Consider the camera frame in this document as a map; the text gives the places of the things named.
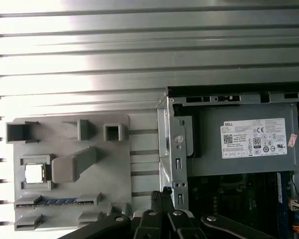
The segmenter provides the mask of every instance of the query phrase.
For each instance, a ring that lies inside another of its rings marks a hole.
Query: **ribbed metal panel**
[[[6,121],[126,112],[138,209],[158,189],[166,86],[287,81],[299,81],[299,0],[0,0],[0,238],[13,222]]]

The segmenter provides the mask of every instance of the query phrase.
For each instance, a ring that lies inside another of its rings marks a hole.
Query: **qr code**
[[[224,135],[224,143],[233,143],[233,135],[225,134]]]

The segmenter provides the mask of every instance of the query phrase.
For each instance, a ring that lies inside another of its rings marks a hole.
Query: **power supply label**
[[[226,121],[220,133],[223,158],[287,154],[285,119]]]

